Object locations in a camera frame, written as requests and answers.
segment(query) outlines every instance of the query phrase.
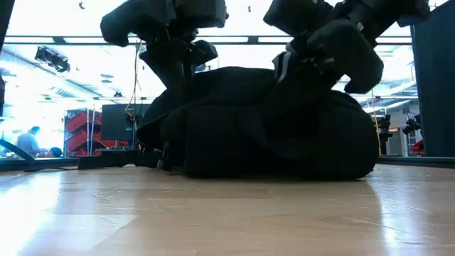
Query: wooden floor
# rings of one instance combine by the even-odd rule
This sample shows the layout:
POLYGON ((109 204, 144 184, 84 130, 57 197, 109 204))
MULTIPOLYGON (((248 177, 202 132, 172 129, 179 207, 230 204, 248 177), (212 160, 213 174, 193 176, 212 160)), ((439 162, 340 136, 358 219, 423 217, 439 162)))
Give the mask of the wooden floor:
POLYGON ((455 255, 455 170, 377 166, 343 183, 2 173, 0 255, 455 255))

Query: ceiling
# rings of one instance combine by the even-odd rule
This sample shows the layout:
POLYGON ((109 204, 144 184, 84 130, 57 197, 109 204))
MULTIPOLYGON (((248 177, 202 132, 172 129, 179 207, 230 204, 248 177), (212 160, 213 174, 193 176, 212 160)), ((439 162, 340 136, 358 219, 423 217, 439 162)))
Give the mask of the ceiling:
MULTIPOLYGON (((124 0, 16 0, 7 35, 13 36, 101 36, 100 20, 103 15, 124 0)), ((262 17, 272 0, 226 0, 230 18, 223 29, 201 29, 199 36, 285 36, 280 30, 268 26, 262 17)), ((440 5, 444 1, 431 1, 440 5)), ((394 25, 383 36, 409 38, 409 28, 394 25)), ((135 47, 116 46, 48 46, 68 57, 71 71, 56 75, 54 70, 34 60, 39 44, 7 43, 0 56, 0 69, 8 74, 9 100, 19 95, 39 94, 44 97, 112 97, 121 92, 131 97, 134 88, 135 47)), ((273 68, 272 59, 284 50, 284 45, 218 45, 219 58, 209 63, 212 68, 243 66, 247 68, 273 68)), ((416 95, 413 82, 413 54, 410 46, 378 46, 375 49, 385 63, 382 82, 375 95, 416 95)), ((138 97, 156 97, 164 90, 161 81, 139 61, 138 97)), ((348 78, 335 88, 343 90, 348 78)), ((364 107, 371 107, 368 98, 355 95, 364 107)), ((377 101, 376 107, 395 104, 377 101)))

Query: wall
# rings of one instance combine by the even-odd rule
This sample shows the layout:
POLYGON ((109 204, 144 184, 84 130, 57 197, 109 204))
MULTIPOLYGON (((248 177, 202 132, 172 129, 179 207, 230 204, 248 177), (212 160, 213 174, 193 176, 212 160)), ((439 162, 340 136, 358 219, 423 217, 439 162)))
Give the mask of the wall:
MULTIPOLYGON (((407 108, 414 114, 420 113, 418 104, 408 105, 407 108)), ((388 114, 391 116, 390 128, 403 128, 406 126, 407 117, 406 114, 403 114, 403 108, 394 109, 393 112, 389 112, 388 114)))
POLYGON ((390 156, 405 156, 405 153, 403 152, 403 141, 402 141, 402 134, 401 130, 398 130, 396 132, 391 132, 392 137, 389 138, 387 142, 387 155, 390 156))

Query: black robot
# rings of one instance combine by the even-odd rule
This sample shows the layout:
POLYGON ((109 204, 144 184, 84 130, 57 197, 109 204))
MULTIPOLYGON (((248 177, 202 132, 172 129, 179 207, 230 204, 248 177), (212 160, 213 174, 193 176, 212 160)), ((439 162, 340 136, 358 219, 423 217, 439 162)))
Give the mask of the black robot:
POLYGON ((195 73, 218 55, 198 28, 222 28, 223 0, 129 0, 101 23, 104 39, 146 42, 140 55, 166 90, 141 120, 142 157, 150 167, 189 176, 286 174, 323 180, 361 178, 379 144, 368 114, 345 91, 366 93, 382 77, 375 39, 394 22, 429 15, 427 0, 274 0, 264 21, 294 39, 274 70, 227 67, 195 73))

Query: computer monitor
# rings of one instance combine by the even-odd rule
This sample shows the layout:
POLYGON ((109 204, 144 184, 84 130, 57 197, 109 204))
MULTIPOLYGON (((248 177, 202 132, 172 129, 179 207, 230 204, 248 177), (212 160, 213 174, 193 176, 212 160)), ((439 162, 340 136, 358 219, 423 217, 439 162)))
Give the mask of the computer monitor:
POLYGON ((143 117, 149 107, 150 104, 130 104, 126 110, 126 104, 103 105, 101 139, 131 141, 134 136, 134 128, 132 122, 127 120, 127 111, 133 114, 135 108, 136 117, 143 117))

